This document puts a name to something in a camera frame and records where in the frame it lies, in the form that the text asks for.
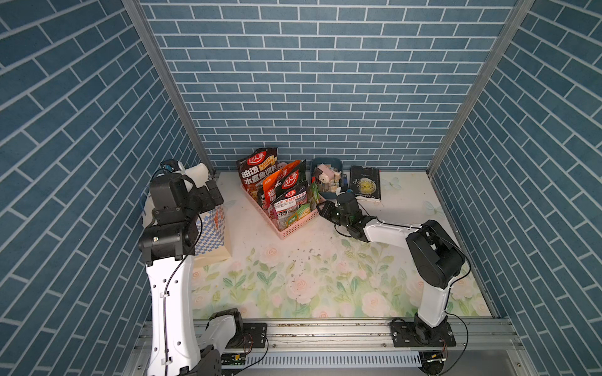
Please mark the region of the blue checkered paper bag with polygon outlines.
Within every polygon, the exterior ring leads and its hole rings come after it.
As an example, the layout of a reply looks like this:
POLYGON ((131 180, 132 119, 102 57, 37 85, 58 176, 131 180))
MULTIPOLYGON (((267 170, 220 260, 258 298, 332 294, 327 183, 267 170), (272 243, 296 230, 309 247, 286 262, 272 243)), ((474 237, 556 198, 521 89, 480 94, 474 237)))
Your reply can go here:
POLYGON ((223 206, 201 214, 197 225, 201 238, 194 248, 194 268, 228 260, 231 257, 230 238, 223 206))

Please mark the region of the dark brown condiment packet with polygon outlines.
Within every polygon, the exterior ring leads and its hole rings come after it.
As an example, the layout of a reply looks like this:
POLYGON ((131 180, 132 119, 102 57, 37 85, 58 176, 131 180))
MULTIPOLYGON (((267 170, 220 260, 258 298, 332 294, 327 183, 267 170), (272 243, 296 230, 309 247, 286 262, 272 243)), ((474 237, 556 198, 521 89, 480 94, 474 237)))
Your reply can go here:
POLYGON ((246 192, 257 199, 263 180, 276 171, 277 147, 264 147, 237 161, 238 174, 246 192))

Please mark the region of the orange red condiment packet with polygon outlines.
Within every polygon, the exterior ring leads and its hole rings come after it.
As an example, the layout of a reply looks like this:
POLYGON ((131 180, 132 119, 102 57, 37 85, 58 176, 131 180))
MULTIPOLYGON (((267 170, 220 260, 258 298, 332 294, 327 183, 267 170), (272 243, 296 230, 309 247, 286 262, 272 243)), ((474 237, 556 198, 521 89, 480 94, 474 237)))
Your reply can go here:
POLYGON ((301 163, 301 160, 293 161, 288 164, 282 162, 278 166, 278 170, 271 175, 269 175, 265 180, 263 180, 263 198, 261 201, 261 206, 264 209, 268 209, 272 200, 276 198, 275 196, 275 188, 295 167, 297 167, 301 163))

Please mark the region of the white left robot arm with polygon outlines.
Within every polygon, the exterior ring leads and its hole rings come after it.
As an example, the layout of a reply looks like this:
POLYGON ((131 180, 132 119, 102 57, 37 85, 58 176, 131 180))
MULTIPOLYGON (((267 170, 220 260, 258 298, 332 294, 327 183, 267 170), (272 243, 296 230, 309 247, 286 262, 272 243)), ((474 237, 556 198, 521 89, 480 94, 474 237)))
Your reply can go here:
POLYGON ((160 164, 149 183, 152 218, 138 247, 152 298, 149 375, 220 375, 228 343, 242 333, 236 309, 215 314, 202 337, 194 330, 191 282, 202 214, 222 205, 216 183, 194 178, 180 161, 160 164))

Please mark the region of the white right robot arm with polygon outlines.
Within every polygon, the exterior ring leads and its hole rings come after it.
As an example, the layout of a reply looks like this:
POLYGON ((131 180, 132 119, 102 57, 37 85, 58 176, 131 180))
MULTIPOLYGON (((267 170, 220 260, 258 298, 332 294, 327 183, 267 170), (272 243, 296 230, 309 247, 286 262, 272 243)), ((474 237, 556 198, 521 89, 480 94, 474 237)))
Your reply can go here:
POLYGON ((436 328, 447 319, 451 286, 462 278, 461 269, 467 257, 439 222, 430 219, 419 226, 384 222, 363 213, 351 192, 340 194, 336 202, 318 204, 318 212, 334 226, 345 228, 348 235, 358 241, 396 247, 407 244, 424 283, 415 322, 436 328))

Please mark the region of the green small condiment packet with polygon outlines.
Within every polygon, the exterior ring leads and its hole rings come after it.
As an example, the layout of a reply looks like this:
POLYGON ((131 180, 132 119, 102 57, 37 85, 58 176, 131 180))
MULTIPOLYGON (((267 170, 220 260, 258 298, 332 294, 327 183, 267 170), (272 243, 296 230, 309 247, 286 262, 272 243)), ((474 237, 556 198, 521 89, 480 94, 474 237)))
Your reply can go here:
POLYGON ((301 206, 299 206, 299 208, 297 208, 297 210, 293 214, 291 214, 290 217, 288 217, 288 219, 286 219, 285 223, 288 227, 290 227, 295 222, 298 222, 301 219, 303 219, 305 216, 308 216, 310 213, 311 213, 310 204, 301 205, 301 206))

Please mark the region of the black moon book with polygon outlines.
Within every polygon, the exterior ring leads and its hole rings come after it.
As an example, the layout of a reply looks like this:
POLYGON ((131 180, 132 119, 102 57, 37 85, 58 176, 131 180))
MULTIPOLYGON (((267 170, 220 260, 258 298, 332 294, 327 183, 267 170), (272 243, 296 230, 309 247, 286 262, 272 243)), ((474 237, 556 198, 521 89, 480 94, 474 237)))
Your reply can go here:
POLYGON ((358 200, 381 201, 379 169, 358 165, 351 166, 349 183, 358 200))

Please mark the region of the pink tape roll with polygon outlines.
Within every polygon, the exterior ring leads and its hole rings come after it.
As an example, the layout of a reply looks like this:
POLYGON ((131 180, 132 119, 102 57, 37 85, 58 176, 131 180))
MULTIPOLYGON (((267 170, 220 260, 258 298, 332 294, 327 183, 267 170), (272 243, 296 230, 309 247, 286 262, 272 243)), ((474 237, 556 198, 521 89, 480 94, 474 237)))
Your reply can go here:
POLYGON ((328 164, 320 164, 314 174, 322 184, 335 182, 335 171, 328 164))

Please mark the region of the teal storage bin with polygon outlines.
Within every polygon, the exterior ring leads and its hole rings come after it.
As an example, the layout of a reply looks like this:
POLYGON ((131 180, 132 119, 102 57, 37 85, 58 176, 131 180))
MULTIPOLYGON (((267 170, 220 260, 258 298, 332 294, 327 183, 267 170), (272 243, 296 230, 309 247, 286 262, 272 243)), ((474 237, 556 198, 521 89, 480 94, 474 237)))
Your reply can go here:
POLYGON ((310 170, 316 180, 318 193, 325 199, 336 199, 343 182, 343 162, 338 158, 315 158, 310 170))

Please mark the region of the left green circuit board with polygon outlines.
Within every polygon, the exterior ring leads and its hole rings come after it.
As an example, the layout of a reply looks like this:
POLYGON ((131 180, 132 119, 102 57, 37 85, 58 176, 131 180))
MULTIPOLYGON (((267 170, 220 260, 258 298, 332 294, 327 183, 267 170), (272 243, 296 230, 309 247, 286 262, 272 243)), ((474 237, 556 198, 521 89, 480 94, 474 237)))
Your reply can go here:
POLYGON ((246 355, 240 353, 224 354, 221 356, 223 367, 244 367, 246 365, 246 355))

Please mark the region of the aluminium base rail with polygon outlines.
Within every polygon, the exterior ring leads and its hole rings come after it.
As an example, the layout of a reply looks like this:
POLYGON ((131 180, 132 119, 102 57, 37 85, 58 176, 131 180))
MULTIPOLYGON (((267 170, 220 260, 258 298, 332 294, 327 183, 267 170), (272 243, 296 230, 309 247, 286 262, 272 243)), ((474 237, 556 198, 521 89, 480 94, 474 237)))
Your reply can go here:
MULTIPOLYGON (((194 322, 202 337, 209 321, 194 322)), ((145 324, 126 365, 149 375, 152 323, 145 324)), ((426 375, 419 352, 447 358, 440 375, 533 375, 524 343, 507 319, 446 319, 429 329, 409 318, 251 319, 224 354, 246 355, 244 367, 220 375, 426 375)))

